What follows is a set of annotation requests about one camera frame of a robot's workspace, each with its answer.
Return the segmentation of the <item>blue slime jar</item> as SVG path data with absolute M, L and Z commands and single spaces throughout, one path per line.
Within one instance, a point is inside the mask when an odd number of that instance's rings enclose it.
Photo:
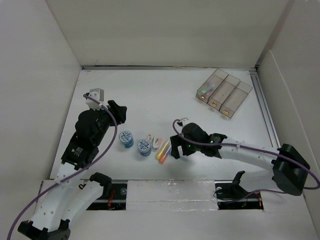
M 119 134 L 119 141 L 124 148 L 131 148 L 134 145 L 133 135 L 127 130 L 124 130 Z
M 138 152 L 141 156 L 146 157 L 151 154 L 152 146 L 151 142 L 147 139 L 141 139 L 138 144 Z

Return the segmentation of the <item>clear organizer bin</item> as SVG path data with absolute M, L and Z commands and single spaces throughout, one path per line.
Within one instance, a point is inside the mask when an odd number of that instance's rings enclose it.
M 220 110 L 223 103 L 226 101 L 228 96 L 234 91 L 234 89 L 240 83 L 240 79 L 233 75 L 228 75 L 225 80 L 219 85 L 219 87 L 209 97 L 208 105 Z
M 224 70 L 216 69 L 210 77 L 201 85 L 196 92 L 196 98 L 208 103 L 210 96 L 221 85 L 221 83 L 227 78 L 229 74 Z
M 251 85 L 241 81 L 227 97 L 219 111 L 231 119 L 252 89 Z

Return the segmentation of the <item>left blue slime jar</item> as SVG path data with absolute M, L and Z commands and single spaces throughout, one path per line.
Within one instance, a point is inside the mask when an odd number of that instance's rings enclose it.
M 124 130 L 119 134 L 119 141 L 124 148 L 131 148 L 134 145 L 133 135 L 127 130 Z

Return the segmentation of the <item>green highlighter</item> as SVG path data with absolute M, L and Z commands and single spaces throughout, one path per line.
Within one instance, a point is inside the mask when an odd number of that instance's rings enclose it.
M 206 88 L 202 89 L 201 93 L 205 94 L 205 95 L 208 95 L 211 91 L 207 91 L 207 88 L 208 88 L 208 86 Z

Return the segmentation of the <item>orange highlighter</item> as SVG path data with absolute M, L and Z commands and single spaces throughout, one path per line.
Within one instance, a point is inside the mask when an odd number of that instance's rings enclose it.
M 160 157 L 160 159 L 158 160 L 158 163 L 159 163 L 159 164 L 162 165 L 162 164 L 165 162 L 167 156 L 171 154 L 171 149 L 172 149 L 172 146 L 170 145 L 170 146 L 166 149 L 165 153 L 163 153 L 162 156 Z

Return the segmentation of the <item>right clear organizer bin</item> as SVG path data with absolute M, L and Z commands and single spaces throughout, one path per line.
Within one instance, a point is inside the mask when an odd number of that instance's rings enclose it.
M 252 89 L 251 85 L 241 81 L 227 97 L 219 111 L 231 119 Z

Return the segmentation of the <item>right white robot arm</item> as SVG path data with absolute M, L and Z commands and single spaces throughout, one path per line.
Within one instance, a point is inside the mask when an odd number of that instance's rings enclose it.
M 239 161 L 262 169 L 254 173 L 238 171 L 230 183 L 217 187 L 215 194 L 220 200 L 237 201 L 260 191 L 300 196 L 306 189 L 310 165 L 292 145 L 258 148 L 224 134 L 208 134 L 193 122 L 185 124 L 176 119 L 172 125 L 181 127 L 170 137 L 171 155 L 175 159 L 200 152 L 207 157 Z

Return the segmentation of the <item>left clear organizer bin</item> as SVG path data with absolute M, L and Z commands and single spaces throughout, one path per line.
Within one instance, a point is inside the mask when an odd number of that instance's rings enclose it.
M 210 96 L 221 85 L 221 83 L 227 78 L 229 74 L 224 70 L 216 69 L 210 77 L 201 85 L 196 92 L 196 98 L 208 103 Z

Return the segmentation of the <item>middle clear organizer bin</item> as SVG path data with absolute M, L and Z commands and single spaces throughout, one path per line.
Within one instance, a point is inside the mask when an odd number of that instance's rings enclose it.
M 219 85 L 219 87 L 209 97 L 208 105 L 220 110 L 223 103 L 226 101 L 228 96 L 234 91 L 234 89 L 240 83 L 240 79 L 233 75 L 228 75 L 225 80 Z

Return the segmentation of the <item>aluminium rail back edge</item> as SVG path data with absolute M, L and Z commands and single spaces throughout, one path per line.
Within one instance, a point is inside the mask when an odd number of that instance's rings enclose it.
M 155 65 L 83 65 L 82 70 L 173 70 L 173 69 L 216 69 L 216 67 L 200 66 L 155 66 Z

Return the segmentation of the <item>yellow highlighter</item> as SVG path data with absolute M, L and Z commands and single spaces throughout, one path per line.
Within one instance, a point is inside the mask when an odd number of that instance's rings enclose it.
M 165 150 L 167 149 L 168 145 L 169 145 L 170 141 L 169 140 L 166 140 L 162 146 L 159 148 L 157 154 L 155 155 L 155 159 L 157 161 L 160 160 L 160 158 L 162 157 L 162 155 L 164 154 Z

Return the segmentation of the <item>pink mini stapler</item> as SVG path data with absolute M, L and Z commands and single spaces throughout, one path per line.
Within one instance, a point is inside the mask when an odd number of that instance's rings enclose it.
M 152 140 L 152 149 L 153 150 L 158 150 L 159 147 L 162 145 L 163 139 L 161 137 L 153 137 Z

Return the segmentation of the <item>right blue slime jar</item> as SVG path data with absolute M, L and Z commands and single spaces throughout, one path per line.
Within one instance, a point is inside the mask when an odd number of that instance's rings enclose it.
M 138 144 L 138 152 L 141 156 L 146 157 L 151 154 L 152 146 L 151 142 L 147 139 L 141 139 Z

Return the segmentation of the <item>white staple box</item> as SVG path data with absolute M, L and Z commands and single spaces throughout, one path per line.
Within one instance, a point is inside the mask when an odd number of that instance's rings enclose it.
M 151 143 L 153 144 L 154 140 L 155 140 L 155 136 L 152 135 L 152 134 L 148 134 L 146 139 Z

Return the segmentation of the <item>front black mounting rail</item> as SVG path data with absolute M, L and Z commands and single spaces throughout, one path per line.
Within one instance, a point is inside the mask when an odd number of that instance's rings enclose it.
M 89 210 L 126 210 L 128 181 L 114 181 L 111 190 L 107 195 L 103 195 L 95 200 L 89 207 Z M 218 210 L 263 210 L 263 202 L 260 194 L 254 194 L 247 199 L 239 202 L 227 203 L 224 200 L 217 199 Z

